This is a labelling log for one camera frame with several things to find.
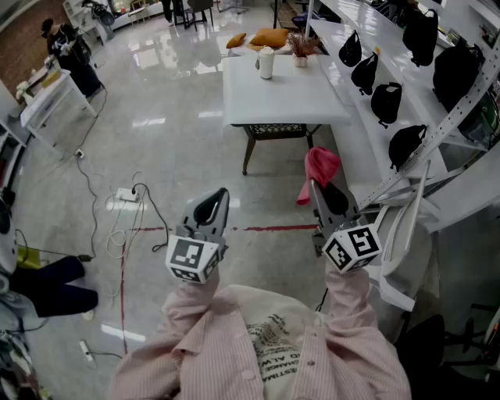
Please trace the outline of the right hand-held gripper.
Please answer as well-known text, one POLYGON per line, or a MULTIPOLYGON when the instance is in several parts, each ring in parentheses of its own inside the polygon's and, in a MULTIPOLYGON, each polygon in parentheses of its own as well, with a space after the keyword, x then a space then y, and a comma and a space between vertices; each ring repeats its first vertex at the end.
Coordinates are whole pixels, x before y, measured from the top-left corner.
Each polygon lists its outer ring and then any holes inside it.
POLYGON ((355 203, 333 183, 322 189, 311 179, 309 198, 321 231, 314 239, 316 253, 324 255, 339 273, 359 270, 382 252, 378 225, 358 216, 355 203), (332 224, 339 226, 332 230, 332 224))

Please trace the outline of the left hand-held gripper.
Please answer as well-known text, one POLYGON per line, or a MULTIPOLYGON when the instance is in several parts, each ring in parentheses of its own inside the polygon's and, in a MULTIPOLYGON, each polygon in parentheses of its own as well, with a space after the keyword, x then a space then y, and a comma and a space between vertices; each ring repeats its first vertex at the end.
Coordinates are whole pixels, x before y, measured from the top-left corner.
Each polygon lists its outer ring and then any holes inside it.
POLYGON ((166 251, 165 264, 174 277, 195 284, 209 280, 227 250, 223 232, 229 203, 229 191, 221 187, 187 204, 166 251))

